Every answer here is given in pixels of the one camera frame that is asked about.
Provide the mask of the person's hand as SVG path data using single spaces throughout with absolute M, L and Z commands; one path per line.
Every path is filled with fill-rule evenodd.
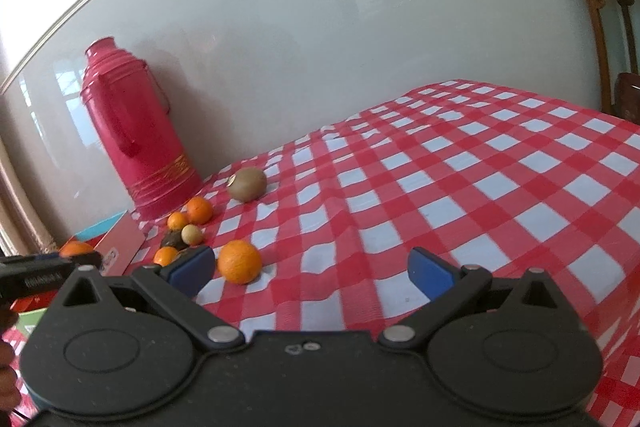
M 0 329 L 1 335 L 8 329 L 12 329 L 17 321 L 17 315 L 7 306 L 1 307 L 0 317 Z M 1 412 L 9 413 L 14 407 L 17 407 L 21 403 L 21 394 L 17 387 L 17 376 L 12 367 L 12 363 L 15 360 L 14 348 L 1 339 L 0 345 L 0 399 L 1 399 Z

